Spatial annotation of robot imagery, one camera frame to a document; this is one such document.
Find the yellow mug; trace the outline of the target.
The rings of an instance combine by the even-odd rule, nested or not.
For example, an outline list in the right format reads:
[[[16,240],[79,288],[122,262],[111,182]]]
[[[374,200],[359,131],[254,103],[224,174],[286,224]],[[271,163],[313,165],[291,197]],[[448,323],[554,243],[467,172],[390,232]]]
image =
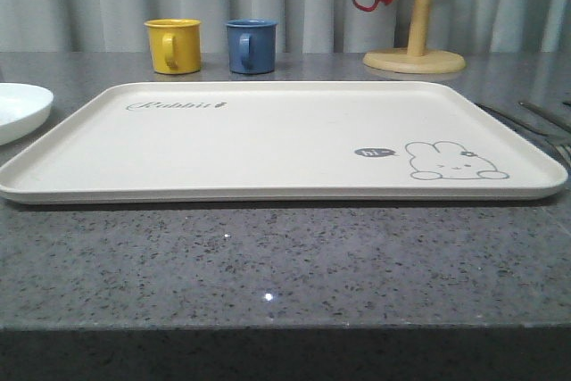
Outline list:
[[[202,68],[200,25],[196,19],[145,22],[152,64],[160,74],[187,74]]]

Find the blue mug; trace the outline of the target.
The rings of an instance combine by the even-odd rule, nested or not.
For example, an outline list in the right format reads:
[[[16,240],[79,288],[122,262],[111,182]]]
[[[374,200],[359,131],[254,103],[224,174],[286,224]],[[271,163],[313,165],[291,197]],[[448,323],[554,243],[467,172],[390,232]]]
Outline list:
[[[226,23],[228,65],[231,72],[272,72],[276,62],[277,22],[262,19],[231,20]]]

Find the wooden mug tree stand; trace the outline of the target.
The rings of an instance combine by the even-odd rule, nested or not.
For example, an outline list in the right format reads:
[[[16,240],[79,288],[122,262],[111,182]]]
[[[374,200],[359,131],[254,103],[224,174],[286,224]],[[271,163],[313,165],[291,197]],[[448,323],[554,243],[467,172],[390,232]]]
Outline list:
[[[409,74],[444,74],[463,70],[466,62],[461,55],[426,47],[431,5],[432,0],[414,0],[406,47],[367,52],[363,63],[378,70]]]

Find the white round plate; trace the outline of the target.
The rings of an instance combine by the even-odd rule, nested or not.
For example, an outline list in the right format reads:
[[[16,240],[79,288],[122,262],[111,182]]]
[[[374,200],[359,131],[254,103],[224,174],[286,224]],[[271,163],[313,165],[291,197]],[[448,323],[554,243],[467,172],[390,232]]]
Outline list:
[[[1,145],[11,143],[40,127],[48,118],[54,94],[44,87],[1,84]]]

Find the silver metal fork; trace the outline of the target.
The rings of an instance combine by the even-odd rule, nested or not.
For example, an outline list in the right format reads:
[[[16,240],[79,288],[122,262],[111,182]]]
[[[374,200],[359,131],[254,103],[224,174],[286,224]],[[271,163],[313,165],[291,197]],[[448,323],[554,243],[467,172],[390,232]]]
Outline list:
[[[545,139],[545,141],[558,152],[558,154],[561,156],[561,158],[567,164],[570,164],[570,138],[569,137],[564,137],[561,135],[556,135],[553,133],[549,133],[549,132],[540,130],[536,126],[533,126],[532,124],[530,124],[524,120],[517,119],[515,116],[513,116],[509,113],[503,112],[501,110],[498,110],[496,108],[493,108],[493,107],[490,107],[490,106],[487,106],[484,104],[480,104],[480,103],[476,103],[476,106],[478,106],[479,108],[483,109],[484,111],[492,114],[496,118],[502,118],[504,120],[508,120],[511,123],[518,125],[520,128],[524,128],[528,131],[531,131],[535,135],[539,135],[539,136],[543,137]]]

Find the cream rabbit serving tray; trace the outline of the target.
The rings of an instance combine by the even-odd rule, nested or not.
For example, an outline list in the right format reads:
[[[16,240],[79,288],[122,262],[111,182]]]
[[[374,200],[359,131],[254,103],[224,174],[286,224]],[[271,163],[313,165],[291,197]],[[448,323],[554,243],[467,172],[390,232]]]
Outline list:
[[[1,169],[18,203],[507,200],[567,171],[453,89],[427,82],[111,87]]]

